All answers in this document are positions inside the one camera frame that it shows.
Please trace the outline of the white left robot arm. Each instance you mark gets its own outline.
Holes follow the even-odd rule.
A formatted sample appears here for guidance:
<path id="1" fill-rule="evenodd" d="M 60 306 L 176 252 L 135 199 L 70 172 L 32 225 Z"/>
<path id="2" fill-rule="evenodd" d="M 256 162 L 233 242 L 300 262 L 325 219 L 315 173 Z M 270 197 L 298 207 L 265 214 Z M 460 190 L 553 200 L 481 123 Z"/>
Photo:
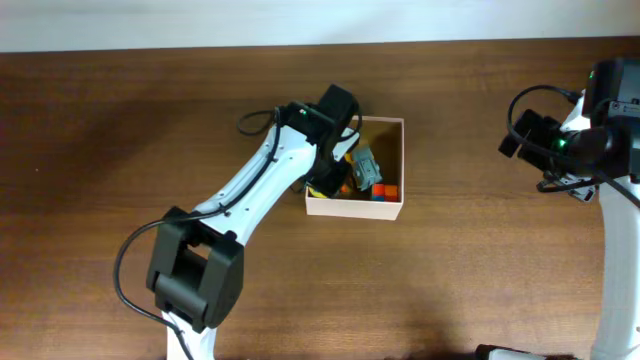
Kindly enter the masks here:
<path id="1" fill-rule="evenodd" d="M 255 155 L 192 212 L 171 208 L 158 227 L 146 286 L 167 324 L 170 359 L 210 359 L 217 327 L 243 288 L 244 250 L 258 224 L 295 182 L 332 198 L 351 172 L 345 154 L 359 141 L 349 125 L 356 98 L 330 86 L 316 104 L 273 110 Z"/>

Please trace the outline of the colourful puzzle cube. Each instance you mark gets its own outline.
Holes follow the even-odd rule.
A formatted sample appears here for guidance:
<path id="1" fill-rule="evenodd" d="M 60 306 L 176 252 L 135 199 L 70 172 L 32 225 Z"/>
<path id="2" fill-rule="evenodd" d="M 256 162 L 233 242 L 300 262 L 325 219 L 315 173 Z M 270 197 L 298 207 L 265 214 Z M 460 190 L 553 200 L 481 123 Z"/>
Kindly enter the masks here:
<path id="1" fill-rule="evenodd" d="M 399 188 L 397 185 L 374 184 L 371 187 L 371 200 L 377 202 L 398 202 Z"/>

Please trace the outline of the yellow ball with blue letters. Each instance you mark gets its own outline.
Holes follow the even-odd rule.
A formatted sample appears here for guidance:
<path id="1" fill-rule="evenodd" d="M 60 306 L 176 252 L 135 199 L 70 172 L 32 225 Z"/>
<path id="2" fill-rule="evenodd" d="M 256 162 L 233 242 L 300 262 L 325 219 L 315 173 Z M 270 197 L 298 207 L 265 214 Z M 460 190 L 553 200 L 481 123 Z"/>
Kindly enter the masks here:
<path id="1" fill-rule="evenodd" d="M 326 199 L 327 198 L 326 195 L 324 195 L 323 193 L 321 193 L 320 191 L 314 189 L 311 186 L 308 187 L 308 192 L 312 197 L 315 197 L 315 198 L 321 198 L 321 199 Z"/>

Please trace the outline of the grey and yellow toy truck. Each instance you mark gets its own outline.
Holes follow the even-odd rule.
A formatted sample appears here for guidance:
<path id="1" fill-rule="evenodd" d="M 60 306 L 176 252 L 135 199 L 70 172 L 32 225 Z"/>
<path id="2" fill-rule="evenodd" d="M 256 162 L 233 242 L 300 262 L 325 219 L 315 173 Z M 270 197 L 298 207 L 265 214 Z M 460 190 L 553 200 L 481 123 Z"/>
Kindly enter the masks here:
<path id="1" fill-rule="evenodd" d="M 375 161 L 368 145 L 355 148 L 351 155 L 353 159 L 353 175 L 360 191 L 366 191 L 382 181 L 380 166 Z"/>

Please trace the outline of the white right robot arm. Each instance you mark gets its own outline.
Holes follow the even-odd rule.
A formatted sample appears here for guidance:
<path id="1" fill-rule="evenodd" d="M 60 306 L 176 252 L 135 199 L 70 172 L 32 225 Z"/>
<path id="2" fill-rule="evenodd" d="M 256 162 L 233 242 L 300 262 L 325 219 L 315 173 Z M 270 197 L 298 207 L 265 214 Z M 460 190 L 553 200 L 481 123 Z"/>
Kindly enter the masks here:
<path id="1" fill-rule="evenodd" d="M 498 150 L 541 171 L 540 193 L 598 200 L 604 223 L 601 313 L 590 356 L 639 356 L 639 62 L 596 63 L 581 92 L 546 84 L 574 108 L 564 121 L 528 109 L 506 119 Z"/>

